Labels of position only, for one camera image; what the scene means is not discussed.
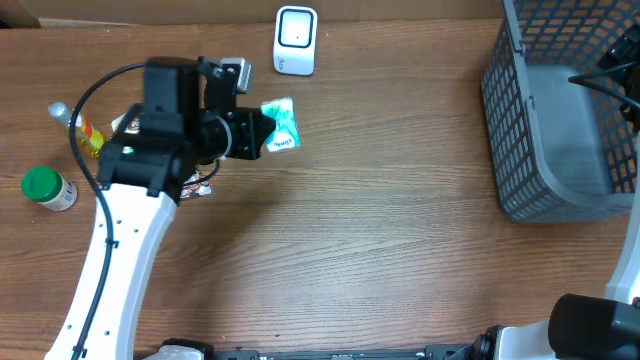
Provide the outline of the teal tissue pack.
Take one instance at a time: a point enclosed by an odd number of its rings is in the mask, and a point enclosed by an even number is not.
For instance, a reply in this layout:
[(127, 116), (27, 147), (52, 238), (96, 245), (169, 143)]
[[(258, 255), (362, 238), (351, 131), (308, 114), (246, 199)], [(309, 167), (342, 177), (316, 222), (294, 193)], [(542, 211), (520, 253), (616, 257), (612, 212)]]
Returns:
[(269, 152), (279, 152), (301, 146), (294, 101), (291, 97), (263, 102), (261, 112), (264, 116), (275, 120), (275, 130), (265, 142)]

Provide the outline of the white barcode snack packet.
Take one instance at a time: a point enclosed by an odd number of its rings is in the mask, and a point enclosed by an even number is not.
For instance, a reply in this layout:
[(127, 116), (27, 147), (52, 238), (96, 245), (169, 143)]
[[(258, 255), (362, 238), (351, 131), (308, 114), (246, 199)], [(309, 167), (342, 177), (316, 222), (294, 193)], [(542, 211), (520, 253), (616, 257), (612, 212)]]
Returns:
[(183, 186), (180, 194), (181, 200), (189, 200), (203, 196), (209, 196), (212, 194), (212, 188), (208, 181), (199, 182), (205, 175), (197, 170)]

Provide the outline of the yellow liquid bottle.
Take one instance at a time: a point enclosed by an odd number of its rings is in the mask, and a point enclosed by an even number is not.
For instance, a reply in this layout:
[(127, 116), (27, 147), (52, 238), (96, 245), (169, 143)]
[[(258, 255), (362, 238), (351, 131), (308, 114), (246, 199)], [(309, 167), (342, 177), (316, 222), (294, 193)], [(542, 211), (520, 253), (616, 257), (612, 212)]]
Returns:
[[(54, 102), (48, 107), (48, 112), (56, 123), (69, 133), (73, 111), (62, 102)], [(89, 120), (79, 114), (75, 122), (75, 140), (79, 149), (91, 158), (98, 159), (106, 137)]]

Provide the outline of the green lid jar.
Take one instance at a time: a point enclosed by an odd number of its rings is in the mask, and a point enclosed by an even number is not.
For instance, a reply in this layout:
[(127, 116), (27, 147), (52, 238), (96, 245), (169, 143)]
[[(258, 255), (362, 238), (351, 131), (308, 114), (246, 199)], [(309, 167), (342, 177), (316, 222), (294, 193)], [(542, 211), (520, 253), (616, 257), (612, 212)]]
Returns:
[(31, 201), (55, 212), (66, 211), (77, 200), (77, 188), (50, 167), (35, 167), (21, 182), (22, 193)]

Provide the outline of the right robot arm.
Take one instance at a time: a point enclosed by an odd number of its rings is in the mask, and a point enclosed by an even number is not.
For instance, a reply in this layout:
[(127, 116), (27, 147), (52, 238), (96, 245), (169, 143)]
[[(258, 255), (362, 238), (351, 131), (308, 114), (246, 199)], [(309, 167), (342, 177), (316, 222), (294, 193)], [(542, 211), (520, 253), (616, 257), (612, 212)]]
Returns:
[(503, 23), (481, 94), (498, 202), (509, 220), (629, 218), (604, 295), (566, 294), (546, 321), (498, 328), (492, 356), (637, 358), (638, 23)]

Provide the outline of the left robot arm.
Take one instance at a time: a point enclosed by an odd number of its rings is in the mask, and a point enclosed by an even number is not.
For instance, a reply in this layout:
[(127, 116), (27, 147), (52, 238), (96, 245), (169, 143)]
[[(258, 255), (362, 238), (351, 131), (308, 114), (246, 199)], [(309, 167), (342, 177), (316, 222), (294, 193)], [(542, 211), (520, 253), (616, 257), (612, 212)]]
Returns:
[(143, 99), (131, 106), (103, 146), (88, 253), (49, 359), (131, 359), (159, 246), (197, 166), (222, 158), (256, 160), (275, 129), (258, 108), (237, 105), (253, 66), (152, 57), (141, 66)]

